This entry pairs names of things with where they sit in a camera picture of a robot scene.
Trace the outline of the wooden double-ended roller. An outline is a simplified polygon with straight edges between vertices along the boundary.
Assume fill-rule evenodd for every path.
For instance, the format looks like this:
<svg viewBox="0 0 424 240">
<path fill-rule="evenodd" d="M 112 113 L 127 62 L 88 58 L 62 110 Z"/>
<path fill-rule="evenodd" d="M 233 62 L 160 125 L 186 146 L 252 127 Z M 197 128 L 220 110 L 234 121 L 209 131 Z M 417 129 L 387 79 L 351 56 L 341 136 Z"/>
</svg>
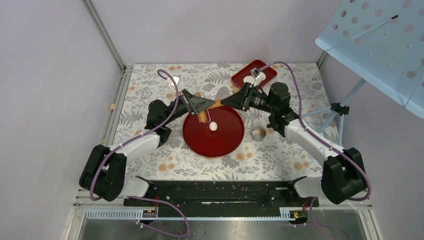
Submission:
<svg viewBox="0 0 424 240">
<path fill-rule="evenodd" d="M 209 123 L 211 121 L 209 110 L 218 108 L 223 106 L 221 103 L 222 100 L 215 101 L 215 103 L 208 108 L 203 109 L 203 111 L 200 111 L 200 108 L 206 104 L 204 100 L 195 100 L 195 109 L 196 109 L 196 115 L 198 118 L 198 121 L 200 123 Z"/>
</svg>

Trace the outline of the white dough ball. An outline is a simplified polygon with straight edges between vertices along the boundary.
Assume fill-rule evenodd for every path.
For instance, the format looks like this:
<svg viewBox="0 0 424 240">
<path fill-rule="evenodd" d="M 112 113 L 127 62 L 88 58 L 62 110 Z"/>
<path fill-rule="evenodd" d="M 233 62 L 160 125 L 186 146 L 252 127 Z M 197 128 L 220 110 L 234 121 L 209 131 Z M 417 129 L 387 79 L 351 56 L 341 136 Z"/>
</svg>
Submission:
<svg viewBox="0 0 424 240">
<path fill-rule="evenodd" d="M 209 123 L 209 129 L 213 132 L 216 131 L 218 129 L 218 124 L 215 121 L 211 121 Z"/>
</svg>

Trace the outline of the round red tray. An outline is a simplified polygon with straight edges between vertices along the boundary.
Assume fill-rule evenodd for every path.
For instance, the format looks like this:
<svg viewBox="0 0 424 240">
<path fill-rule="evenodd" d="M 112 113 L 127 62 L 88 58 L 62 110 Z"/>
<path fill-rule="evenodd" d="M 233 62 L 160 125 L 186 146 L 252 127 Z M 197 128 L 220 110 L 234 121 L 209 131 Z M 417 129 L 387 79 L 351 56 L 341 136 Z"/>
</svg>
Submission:
<svg viewBox="0 0 424 240">
<path fill-rule="evenodd" d="M 217 130 L 211 131 L 209 123 L 200 123 L 196 115 L 188 115 L 182 126 L 187 146 L 203 157 L 222 157 L 232 153 L 241 144 L 245 126 L 240 114 L 233 108 L 221 106 L 209 110 L 211 122 Z"/>
</svg>

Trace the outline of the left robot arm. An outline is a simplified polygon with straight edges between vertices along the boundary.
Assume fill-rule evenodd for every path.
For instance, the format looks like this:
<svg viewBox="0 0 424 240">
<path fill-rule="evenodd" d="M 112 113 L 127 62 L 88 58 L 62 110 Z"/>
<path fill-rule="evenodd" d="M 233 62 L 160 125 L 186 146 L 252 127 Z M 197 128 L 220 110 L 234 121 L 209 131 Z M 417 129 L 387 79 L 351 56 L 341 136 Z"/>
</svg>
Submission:
<svg viewBox="0 0 424 240">
<path fill-rule="evenodd" d="M 183 89 L 169 105 L 154 100 L 148 106 L 145 129 L 136 136 L 111 146 L 96 145 L 79 179 L 92 201 L 111 202 L 118 197 L 135 196 L 144 206 L 152 204 L 155 192 L 142 177 L 126 175 L 127 164 L 162 146 L 171 129 L 166 125 L 185 114 L 196 115 L 213 106 L 215 100 L 191 94 Z"/>
</svg>

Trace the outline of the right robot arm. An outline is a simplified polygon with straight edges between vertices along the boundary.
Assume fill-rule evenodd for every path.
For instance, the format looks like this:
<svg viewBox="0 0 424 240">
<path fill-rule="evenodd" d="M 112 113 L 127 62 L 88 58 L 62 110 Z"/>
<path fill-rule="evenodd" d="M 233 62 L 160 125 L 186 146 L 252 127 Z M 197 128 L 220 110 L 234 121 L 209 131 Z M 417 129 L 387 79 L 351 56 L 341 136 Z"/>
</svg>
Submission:
<svg viewBox="0 0 424 240">
<path fill-rule="evenodd" d="M 253 108 L 269 113 L 268 128 L 296 143 L 321 166 L 319 177 L 300 177 L 287 191 L 287 201 L 301 205 L 309 197 L 327 198 L 333 204 L 369 198 L 370 181 L 366 176 L 361 153 L 354 147 L 345 149 L 307 126 L 290 107 L 291 95 L 282 82 L 273 83 L 268 94 L 246 83 L 238 92 L 222 99 L 222 105 L 246 112 Z"/>
</svg>

